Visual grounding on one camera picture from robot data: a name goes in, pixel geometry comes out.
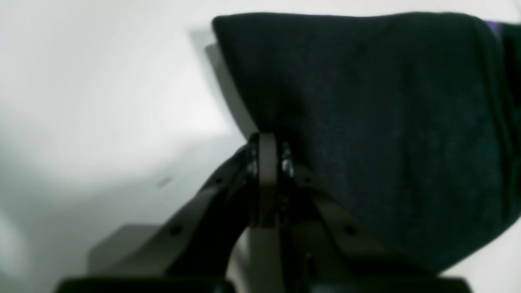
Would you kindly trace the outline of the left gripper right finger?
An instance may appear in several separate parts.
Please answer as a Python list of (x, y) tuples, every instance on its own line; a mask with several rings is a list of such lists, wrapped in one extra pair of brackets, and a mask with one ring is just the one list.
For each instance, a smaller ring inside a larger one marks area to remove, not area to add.
[(470, 293), (461, 278), (441, 278), (387, 248), (324, 191), (309, 168), (280, 146), (288, 193), (282, 234), (289, 293)]

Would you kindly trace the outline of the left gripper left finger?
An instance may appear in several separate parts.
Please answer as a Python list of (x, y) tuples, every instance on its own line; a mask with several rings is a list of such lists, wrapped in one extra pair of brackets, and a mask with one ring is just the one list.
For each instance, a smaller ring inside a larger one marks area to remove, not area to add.
[(197, 195), (148, 241), (116, 265), (69, 278), (58, 293), (233, 293), (225, 274), (247, 228), (278, 221), (279, 147), (255, 133), (220, 165)]

